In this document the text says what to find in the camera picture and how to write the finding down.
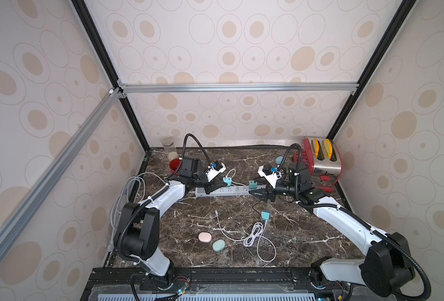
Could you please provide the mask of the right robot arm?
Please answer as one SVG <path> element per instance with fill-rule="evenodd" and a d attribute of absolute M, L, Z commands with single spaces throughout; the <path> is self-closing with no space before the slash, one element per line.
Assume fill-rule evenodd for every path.
<path fill-rule="evenodd" d="M 387 233 L 367 223 L 340 205 L 323 189 L 312 184 L 317 161 L 340 162 L 340 153 L 332 141 L 313 139 L 288 147 L 297 150 L 297 160 L 282 173 L 283 163 L 258 168 L 257 180 L 266 186 L 249 193 L 259 200 L 274 201 L 277 196 L 290 196 L 293 202 L 326 221 L 348 238 L 364 255 L 364 259 L 323 257 L 313 262 L 310 282 L 322 290 L 331 282 L 346 282 L 368 287 L 380 297 L 394 295 L 404 300 L 427 300 L 431 283 L 426 272 L 411 256 L 409 243 L 400 233 Z"/>

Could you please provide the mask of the teal charger with black cable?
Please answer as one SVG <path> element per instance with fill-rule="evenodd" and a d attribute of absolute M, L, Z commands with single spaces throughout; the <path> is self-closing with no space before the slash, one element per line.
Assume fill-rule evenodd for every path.
<path fill-rule="evenodd" d="M 256 181 L 249 181 L 249 185 L 248 185 L 249 190 L 257 189 L 257 188 L 258 188 L 258 183 Z"/>

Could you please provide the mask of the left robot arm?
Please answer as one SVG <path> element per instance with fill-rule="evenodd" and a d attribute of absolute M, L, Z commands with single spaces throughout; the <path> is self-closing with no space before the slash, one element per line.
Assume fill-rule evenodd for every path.
<path fill-rule="evenodd" d="M 202 150 L 208 165 L 204 168 L 200 160 L 186 156 L 189 138 Z M 213 161 L 194 134 L 186 134 L 183 142 L 181 162 L 176 170 L 163 180 L 163 187 L 140 203 L 127 203 L 122 208 L 119 224 L 114 236 L 118 256 L 156 276 L 166 277 L 171 261 L 159 248 L 160 218 L 190 191 L 201 188 L 206 194 L 226 186 L 223 162 Z"/>

